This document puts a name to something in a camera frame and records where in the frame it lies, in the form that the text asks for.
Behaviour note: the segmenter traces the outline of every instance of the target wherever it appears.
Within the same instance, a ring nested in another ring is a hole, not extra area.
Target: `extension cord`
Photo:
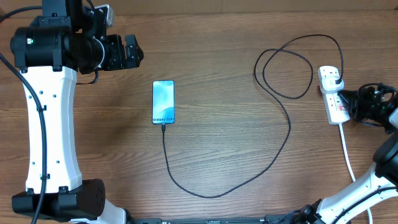
[[[324,89],[323,83],[335,80],[339,77],[338,69],[332,66],[322,66],[318,70],[319,84],[321,91]],[[340,124],[349,120],[349,113],[347,107],[344,105],[341,98],[337,95],[337,91],[341,90],[341,86],[344,86],[344,81],[341,81],[341,85],[338,88],[327,87],[327,92],[322,92],[323,102],[325,104],[326,115],[328,117],[329,124]]]

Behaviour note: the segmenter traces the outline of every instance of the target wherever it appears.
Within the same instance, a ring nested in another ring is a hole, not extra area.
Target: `wood grain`
[[[16,27],[29,22],[1,24],[0,50],[7,58],[12,59],[9,39]],[[398,86],[397,28],[397,11],[119,16],[109,33],[136,34],[145,59],[138,69],[101,72],[97,84],[76,88],[76,152],[83,176],[103,179],[107,198],[136,218],[261,217],[336,194],[351,181],[338,127],[327,124],[316,71],[303,98],[281,99],[292,133],[276,163],[257,180],[213,200],[186,194],[168,177],[160,126],[150,121],[152,82],[175,80],[177,122],[166,132],[175,179],[199,194],[219,194],[263,170],[287,133],[282,109],[252,76],[263,50],[300,35],[332,35],[343,49],[346,89],[369,82]],[[301,40],[289,49],[315,69],[340,67],[328,39]],[[11,209],[11,196],[24,190],[28,170],[26,102],[19,80],[3,64],[0,72],[0,223],[29,223]],[[289,96],[301,94],[310,79],[308,65],[288,54],[277,55],[266,73]],[[91,78],[79,75],[81,82]],[[387,135],[352,122],[344,128],[360,176]],[[376,205],[375,223],[395,223],[397,209],[396,199]],[[367,223],[366,214],[353,223]]]

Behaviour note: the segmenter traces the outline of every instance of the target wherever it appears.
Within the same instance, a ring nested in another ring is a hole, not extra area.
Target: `white arm segment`
[[[393,183],[389,182],[384,177],[376,177],[374,172],[375,168],[376,164],[374,163],[361,178],[353,182],[350,186],[342,190],[340,193],[322,200],[317,209],[317,213],[321,215],[322,221],[326,224],[331,224],[342,211],[346,210],[362,198],[365,198],[365,196],[370,193],[373,193],[378,188],[395,187]],[[337,224],[345,224],[373,205],[397,196],[398,192],[396,190],[387,190],[380,194],[376,194],[340,218]]]
[[[81,185],[82,177],[76,159],[75,133],[73,130],[73,96],[76,71],[62,67],[53,72],[51,66],[29,67],[24,78],[32,85],[43,107],[47,129],[47,180],[45,193],[57,193],[67,186],[73,190]],[[36,104],[25,88],[29,115],[30,164],[26,190],[39,194],[42,181],[42,134]]]
[[[126,212],[114,206],[111,202],[105,199],[104,211],[97,220],[90,221],[86,218],[77,218],[70,220],[71,223],[89,223],[89,224],[125,224]]]

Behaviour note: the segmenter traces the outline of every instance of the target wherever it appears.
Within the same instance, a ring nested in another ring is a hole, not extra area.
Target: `smartphone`
[[[154,81],[152,123],[174,124],[174,81]]]

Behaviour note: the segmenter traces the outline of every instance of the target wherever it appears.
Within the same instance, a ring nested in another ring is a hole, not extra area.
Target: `blue phone screen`
[[[174,123],[174,81],[154,81],[152,100],[152,122],[154,124]]]

